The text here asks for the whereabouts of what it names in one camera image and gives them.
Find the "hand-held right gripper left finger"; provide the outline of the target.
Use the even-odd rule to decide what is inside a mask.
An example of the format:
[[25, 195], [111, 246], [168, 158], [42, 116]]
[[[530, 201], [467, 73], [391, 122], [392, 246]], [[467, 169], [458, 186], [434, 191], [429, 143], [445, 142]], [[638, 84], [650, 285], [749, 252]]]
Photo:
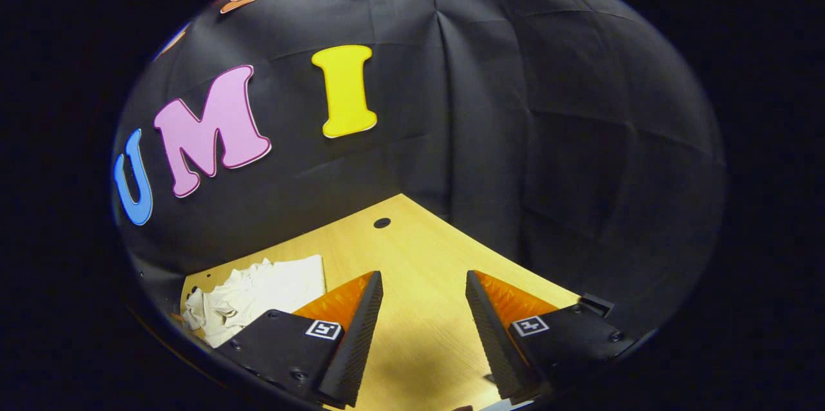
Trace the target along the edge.
[[368, 271], [293, 313], [268, 309], [218, 351], [304, 402], [354, 407], [382, 299], [381, 273]]

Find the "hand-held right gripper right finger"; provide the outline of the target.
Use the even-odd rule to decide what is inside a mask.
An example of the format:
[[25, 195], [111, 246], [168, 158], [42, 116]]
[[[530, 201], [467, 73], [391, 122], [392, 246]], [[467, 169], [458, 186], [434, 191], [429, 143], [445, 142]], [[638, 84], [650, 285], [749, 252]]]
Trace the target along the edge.
[[465, 296], [498, 394], [512, 402], [575, 390], [636, 346], [585, 300], [559, 308], [477, 270]]

